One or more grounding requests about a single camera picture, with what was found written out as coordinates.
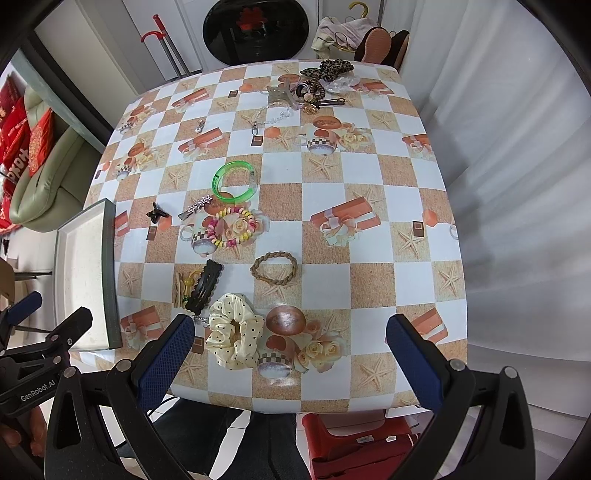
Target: red stool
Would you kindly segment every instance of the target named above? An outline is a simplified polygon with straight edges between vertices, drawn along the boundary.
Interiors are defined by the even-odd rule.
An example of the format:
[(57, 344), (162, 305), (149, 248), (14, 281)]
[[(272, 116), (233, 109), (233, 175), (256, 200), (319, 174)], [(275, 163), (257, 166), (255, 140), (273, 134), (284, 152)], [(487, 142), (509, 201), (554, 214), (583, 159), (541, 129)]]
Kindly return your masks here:
[(418, 440), (402, 417), (385, 419), (375, 430), (343, 437), (332, 435), (316, 413), (305, 415), (302, 423), (313, 480), (387, 480)]

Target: white curtain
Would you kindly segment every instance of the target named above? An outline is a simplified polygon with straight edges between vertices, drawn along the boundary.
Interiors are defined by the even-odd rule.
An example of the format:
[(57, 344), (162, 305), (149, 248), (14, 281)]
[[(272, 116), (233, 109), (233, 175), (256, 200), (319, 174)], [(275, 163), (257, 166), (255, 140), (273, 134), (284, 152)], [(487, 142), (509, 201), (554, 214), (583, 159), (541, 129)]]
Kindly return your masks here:
[(389, 0), (401, 68), (447, 185), (469, 365), (519, 370), (537, 477), (591, 410), (591, 98), (517, 0)]

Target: brown braided bracelet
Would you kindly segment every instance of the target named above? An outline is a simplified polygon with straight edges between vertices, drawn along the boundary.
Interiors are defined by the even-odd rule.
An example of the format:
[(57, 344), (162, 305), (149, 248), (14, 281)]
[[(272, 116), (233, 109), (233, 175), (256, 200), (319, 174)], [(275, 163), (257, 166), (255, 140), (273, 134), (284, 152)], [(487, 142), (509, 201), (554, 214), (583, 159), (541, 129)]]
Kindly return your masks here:
[[(292, 268), (290, 274), (288, 276), (286, 276), (286, 278), (283, 278), (282, 280), (275, 280), (273, 278), (264, 277), (259, 272), (257, 272), (258, 267), (261, 265), (261, 263), (269, 260), (270, 258), (277, 258), (277, 257), (286, 257), (291, 262), (291, 265), (293, 268)], [(271, 252), (271, 253), (265, 254), (262, 257), (257, 258), (251, 267), (251, 274), (253, 277), (255, 277), (257, 280), (262, 280), (264, 282), (267, 282), (270, 285), (287, 285), (293, 279), (293, 277), (296, 276), (296, 272), (297, 272), (297, 261), (293, 257), (293, 255), (291, 255), (287, 252)]]

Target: cream scrunchie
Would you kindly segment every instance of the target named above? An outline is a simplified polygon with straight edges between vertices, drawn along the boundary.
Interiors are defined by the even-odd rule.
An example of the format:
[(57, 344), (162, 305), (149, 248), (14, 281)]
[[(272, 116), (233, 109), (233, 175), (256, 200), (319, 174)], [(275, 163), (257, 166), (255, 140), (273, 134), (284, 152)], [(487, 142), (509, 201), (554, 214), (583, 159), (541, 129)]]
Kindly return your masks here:
[[(235, 327), (240, 324), (240, 340), (231, 344)], [(263, 318), (255, 315), (246, 301), (233, 293), (226, 293), (209, 307), (209, 328), (212, 331), (205, 348), (213, 353), (219, 365), (230, 370), (255, 368), (258, 360), (256, 341), (259, 339)]]

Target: shoe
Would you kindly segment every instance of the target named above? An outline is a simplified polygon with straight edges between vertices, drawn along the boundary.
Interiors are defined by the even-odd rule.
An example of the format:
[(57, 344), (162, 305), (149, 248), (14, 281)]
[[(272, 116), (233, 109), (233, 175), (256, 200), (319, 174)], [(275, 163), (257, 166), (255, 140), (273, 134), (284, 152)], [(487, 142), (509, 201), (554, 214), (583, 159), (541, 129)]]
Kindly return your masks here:
[(392, 47), (388, 30), (382, 27), (370, 28), (355, 50), (355, 61), (381, 64)]
[(392, 37), (390, 51), (382, 61), (382, 65), (388, 65), (398, 70), (400, 65), (402, 65), (404, 54), (407, 51), (409, 38), (410, 33), (407, 30), (401, 30), (394, 35)]

